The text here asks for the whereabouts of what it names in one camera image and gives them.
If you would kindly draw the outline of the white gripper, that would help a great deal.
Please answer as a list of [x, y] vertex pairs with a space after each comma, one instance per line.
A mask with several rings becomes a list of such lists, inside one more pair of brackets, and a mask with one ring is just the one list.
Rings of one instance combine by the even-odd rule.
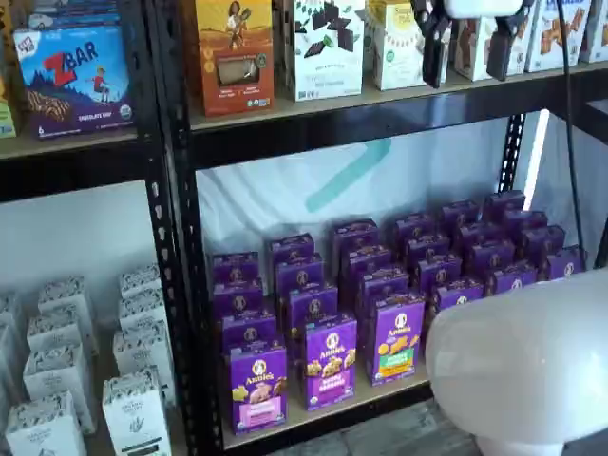
[[442, 38], [452, 19], [496, 17], [486, 72], [498, 81], [507, 76], [514, 41], [524, 34], [533, 0], [445, 0], [432, 7], [424, 0], [411, 0], [414, 19], [424, 37], [422, 75], [424, 82], [439, 88], [445, 55]]

